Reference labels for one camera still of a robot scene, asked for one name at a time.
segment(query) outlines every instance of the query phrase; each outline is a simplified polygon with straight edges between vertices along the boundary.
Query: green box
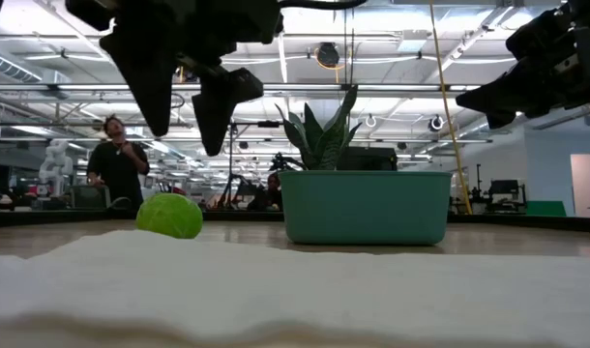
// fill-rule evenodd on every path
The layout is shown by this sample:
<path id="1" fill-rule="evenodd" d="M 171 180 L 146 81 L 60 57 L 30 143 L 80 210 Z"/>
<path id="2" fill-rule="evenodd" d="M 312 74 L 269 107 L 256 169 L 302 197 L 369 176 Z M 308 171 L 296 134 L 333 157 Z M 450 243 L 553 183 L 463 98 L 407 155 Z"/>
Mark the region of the green box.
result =
<path id="1" fill-rule="evenodd" d="M 437 244 L 446 232 L 451 178 L 443 172 L 282 172 L 286 234 L 300 244 Z"/>

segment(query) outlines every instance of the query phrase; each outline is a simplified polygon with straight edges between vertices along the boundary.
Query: black shirt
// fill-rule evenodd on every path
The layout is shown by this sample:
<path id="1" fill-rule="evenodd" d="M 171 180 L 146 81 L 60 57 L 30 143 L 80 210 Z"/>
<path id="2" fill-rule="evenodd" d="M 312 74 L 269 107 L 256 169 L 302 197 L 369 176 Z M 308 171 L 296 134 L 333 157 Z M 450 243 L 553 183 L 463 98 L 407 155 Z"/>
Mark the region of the black shirt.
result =
<path id="1" fill-rule="evenodd" d="M 149 173 L 147 154 L 142 148 L 131 143 L 133 151 L 139 159 L 147 163 L 146 169 L 139 173 L 133 160 L 119 150 L 119 147 L 111 141 L 98 145 L 89 159 L 87 173 L 99 175 L 110 190 L 110 200 L 119 197 L 128 197 L 135 208 L 142 204 L 142 192 L 138 174 Z"/>

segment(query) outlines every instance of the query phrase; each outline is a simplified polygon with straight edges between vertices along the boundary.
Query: man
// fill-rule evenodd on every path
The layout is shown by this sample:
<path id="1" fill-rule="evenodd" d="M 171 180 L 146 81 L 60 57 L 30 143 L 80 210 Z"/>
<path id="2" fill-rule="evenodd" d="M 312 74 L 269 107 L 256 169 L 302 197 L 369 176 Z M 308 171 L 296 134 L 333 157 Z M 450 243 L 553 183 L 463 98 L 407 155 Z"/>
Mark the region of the man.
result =
<path id="1" fill-rule="evenodd" d="M 138 144 L 126 140 L 123 122 L 114 115 L 105 120 L 103 131 L 112 141 L 93 150 L 87 168 L 89 184 L 108 186 L 110 200 L 127 197 L 137 210 L 142 204 L 138 174 L 149 173 L 147 155 Z"/>
<path id="2" fill-rule="evenodd" d="M 249 211 L 282 211 L 282 191 L 280 191 L 280 178 L 278 173 L 272 173 L 267 178 L 267 190 L 257 193 L 248 205 Z"/>

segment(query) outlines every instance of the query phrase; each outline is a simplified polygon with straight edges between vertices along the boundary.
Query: white wall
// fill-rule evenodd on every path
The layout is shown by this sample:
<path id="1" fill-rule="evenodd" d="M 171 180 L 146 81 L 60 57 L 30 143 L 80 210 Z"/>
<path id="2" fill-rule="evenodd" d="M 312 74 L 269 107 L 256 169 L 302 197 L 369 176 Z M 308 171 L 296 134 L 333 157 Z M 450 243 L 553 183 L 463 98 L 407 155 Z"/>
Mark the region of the white wall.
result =
<path id="1" fill-rule="evenodd" d="M 590 154 L 590 132 L 530 130 L 525 133 L 525 146 L 529 199 L 562 201 L 566 214 L 574 216 L 571 155 Z"/>

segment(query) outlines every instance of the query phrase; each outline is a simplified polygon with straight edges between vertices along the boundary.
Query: white robot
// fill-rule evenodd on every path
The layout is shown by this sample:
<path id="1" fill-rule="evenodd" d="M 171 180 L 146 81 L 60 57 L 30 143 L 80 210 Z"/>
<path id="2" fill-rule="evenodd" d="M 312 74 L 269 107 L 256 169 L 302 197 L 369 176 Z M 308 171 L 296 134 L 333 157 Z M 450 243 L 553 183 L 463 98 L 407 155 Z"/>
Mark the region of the white robot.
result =
<path id="1" fill-rule="evenodd" d="M 58 197 L 63 193 L 64 175 L 72 174 L 74 169 L 72 159 L 65 156 L 67 150 L 67 141 L 52 140 L 50 146 L 45 148 L 45 161 L 40 167 L 40 181 L 38 186 L 38 195 L 45 196 L 47 194 L 48 180 L 54 182 L 54 191 L 52 196 Z"/>

